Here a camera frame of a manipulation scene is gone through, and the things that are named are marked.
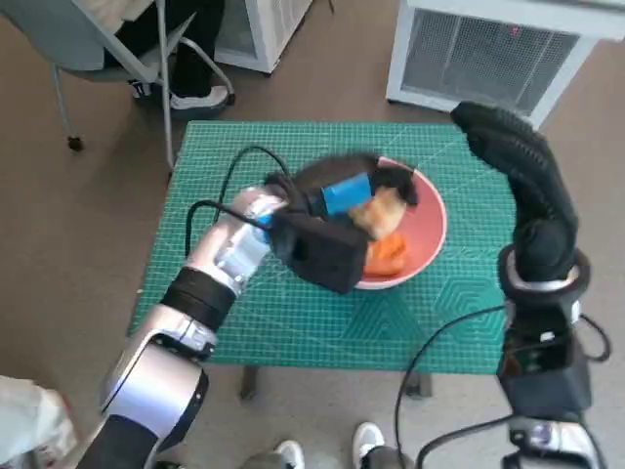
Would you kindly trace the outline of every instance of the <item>floor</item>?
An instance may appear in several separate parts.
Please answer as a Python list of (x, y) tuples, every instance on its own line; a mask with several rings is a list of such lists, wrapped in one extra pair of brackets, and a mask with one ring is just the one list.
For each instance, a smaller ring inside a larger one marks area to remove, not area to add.
[[(346, 0), (332, 17), (315, 2), (272, 78), (228, 69), (238, 96), (224, 118), (445, 121), (384, 99), (396, 5), (380, 6)], [(48, 65), (5, 21), (0, 44), (0, 372), (59, 388), (86, 432), (98, 420), (101, 379), (124, 343), (167, 191), (162, 127), (125, 86), (67, 78), (71, 117), (87, 145), (71, 154)], [(616, 342), (612, 361), (593, 368), (590, 412), (614, 467), (625, 460), (624, 81), (625, 49), (600, 45), (543, 126), (581, 215), (580, 246), (594, 263), (585, 311)], [(240, 368), (208, 368), (210, 396), (176, 449), (190, 468), (234, 468), (285, 437), (302, 442), (308, 467), (348, 467), (357, 423), (372, 419), (392, 434), (396, 373), (267, 369), (262, 397), (242, 405)], [(411, 454), (442, 432), (507, 411), (490, 377), (437, 376), (435, 386), (434, 398), (403, 409)], [(498, 467), (512, 448), (506, 439), (500, 430), (453, 444), (431, 456), (431, 467)]]

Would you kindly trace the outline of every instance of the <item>air conditioner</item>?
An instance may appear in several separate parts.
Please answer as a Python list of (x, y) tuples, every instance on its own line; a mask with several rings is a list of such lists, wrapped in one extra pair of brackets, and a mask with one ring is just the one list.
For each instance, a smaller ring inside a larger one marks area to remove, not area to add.
[(227, 0), (215, 59), (272, 73), (313, 0)]
[(387, 99), (450, 111), (471, 100), (539, 126), (625, 12), (533, 0), (400, 0)]

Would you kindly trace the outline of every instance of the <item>green cutting mat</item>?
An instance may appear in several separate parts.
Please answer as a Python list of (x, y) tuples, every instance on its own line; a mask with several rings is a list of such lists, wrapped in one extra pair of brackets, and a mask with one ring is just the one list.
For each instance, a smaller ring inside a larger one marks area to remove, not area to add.
[[(514, 223), (504, 177), (472, 156), (451, 125), (339, 122), (193, 122), (187, 128), (165, 211), (130, 330), (157, 303), (183, 264), (185, 216), (199, 198), (217, 198), (230, 160), (250, 144), (282, 155), (292, 171), (328, 152), (375, 149), (416, 166), (447, 208), (447, 240), (433, 264), (405, 284), (340, 296), (304, 283), (275, 259), (250, 280), (220, 329), (214, 362), (338, 368), (405, 368), (438, 327), (501, 304), (496, 256)], [(227, 200), (275, 170), (261, 153), (241, 161)], [(198, 211), (196, 241), (212, 209)], [(420, 369), (492, 373), (500, 356), (503, 315), (443, 334)]]

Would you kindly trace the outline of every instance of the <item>pink bowl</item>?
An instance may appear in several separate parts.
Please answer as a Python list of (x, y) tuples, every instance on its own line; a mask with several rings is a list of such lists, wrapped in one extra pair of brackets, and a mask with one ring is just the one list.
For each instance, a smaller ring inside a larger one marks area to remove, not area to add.
[[(388, 158), (380, 158), (381, 165), (399, 165)], [(364, 275), (355, 286), (362, 290), (381, 290), (399, 285), (413, 278), (437, 257), (447, 234), (447, 213), (440, 194), (434, 185), (416, 169), (412, 182), (417, 189), (419, 204), (408, 207), (397, 228), (407, 244), (408, 261), (395, 276)]]

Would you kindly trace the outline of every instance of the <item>person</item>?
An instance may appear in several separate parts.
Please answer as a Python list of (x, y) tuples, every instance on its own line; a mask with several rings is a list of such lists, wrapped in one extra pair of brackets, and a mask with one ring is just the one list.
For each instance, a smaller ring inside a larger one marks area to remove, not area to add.
[[(156, 5), (152, 2), (134, 21), (124, 21), (133, 2), (141, 0), (81, 0), (99, 24), (115, 36), (136, 56), (158, 45)], [(224, 17), (226, 0), (168, 0), (165, 6), (166, 29), (176, 29), (193, 14), (185, 37), (195, 42), (211, 59), (215, 57), (215, 41)], [(104, 66), (119, 66), (109, 52), (104, 54)], [(226, 86), (213, 86), (213, 70), (190, 47), (180, 44), (171, 80), (170, 107), (173, 110), (214, 110), (228, 98)], [(133, 96), (151, 94), (150, 85), (133, 81)]]
[(52, 467), (76, 443), (59, 393), (0, 375), (0, 469)]
[[(405, 467), (414, 462), (403, 456)], [(358, 426), (352, 442), (354, 469), (399, 469), (397, 452), (385, 446), (380, 428), (371, 422)], [(305, 469), (302, 446), (293, 440), (282, 442), (274, 451), (250, 457), (240, 469)]]

